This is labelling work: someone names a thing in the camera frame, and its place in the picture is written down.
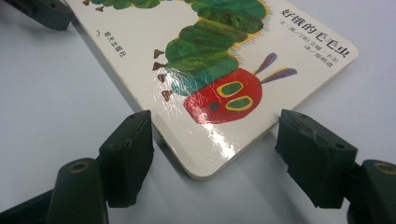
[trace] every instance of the board book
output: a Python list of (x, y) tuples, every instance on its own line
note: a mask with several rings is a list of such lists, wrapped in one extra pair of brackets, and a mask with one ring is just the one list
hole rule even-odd
[(358, 56), (283, 0), (66, 0), (185, 171), (206, 180)]

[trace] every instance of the book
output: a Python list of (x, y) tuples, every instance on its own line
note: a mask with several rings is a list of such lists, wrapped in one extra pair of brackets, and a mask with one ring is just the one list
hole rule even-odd
[(187, 174), (207, 180), (358, 56), (284, 0), (66, 0)]

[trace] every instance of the green eye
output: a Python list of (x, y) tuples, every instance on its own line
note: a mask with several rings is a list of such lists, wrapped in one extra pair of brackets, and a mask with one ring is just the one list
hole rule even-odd
[(218, 94), (222, 97), (230, 97), (237, 94), (244, 86), (241, 82), (235, 81), (226, 83), (218, 87)]
[(228, 110), (243, 111), (249, 109), (253, 105), (253, 100), (248, 96), (238, 97), (231, 100), (225, 107)]

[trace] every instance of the white table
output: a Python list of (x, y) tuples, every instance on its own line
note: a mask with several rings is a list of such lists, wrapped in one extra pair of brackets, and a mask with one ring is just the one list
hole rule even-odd
[[(357, 163), (396, 163), (396, 2), (292, 0), (353, 42), (360, 56), (298, 108), (359, 149)], [(74, 21), (55, 32), (0, 1), (0, 212), (53, 188), (57, 172), (98, 148), (139, 111)], [(137, 204), (109, 209), (110, 223), (347, 223), (316, 209), (259, 139), (214, 179), (189, 178), (158, 134)]]

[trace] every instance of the caterpillar body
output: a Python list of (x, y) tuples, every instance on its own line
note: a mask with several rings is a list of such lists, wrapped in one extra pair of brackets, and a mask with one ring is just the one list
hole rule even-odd
[[(91, 0), (102, 4), (97, 10), (113, 6), (151, 8), (159, 0)], [(155, 50), (154, 58), (164, 53), (167, 64), (155, 63), (153, 70), (164, 68), (158, 78), (171, 80), (170, 91), (163, 91), (165, 101), (172, 93), (186, 96), (184, 107), (195, 122), (223, 123), (247, 116), (262, 99), (262, 84), (297, 74), (293, 68), (274, 72), (264, 80), (256, 75), (276, 60), (269, 54), (253, 74), (240, 68), (233, 49), (249, 41), (263, 29), (268, 7), (262, 0), (184, 0), (200, 18), (180, 31), (165, 51)]]

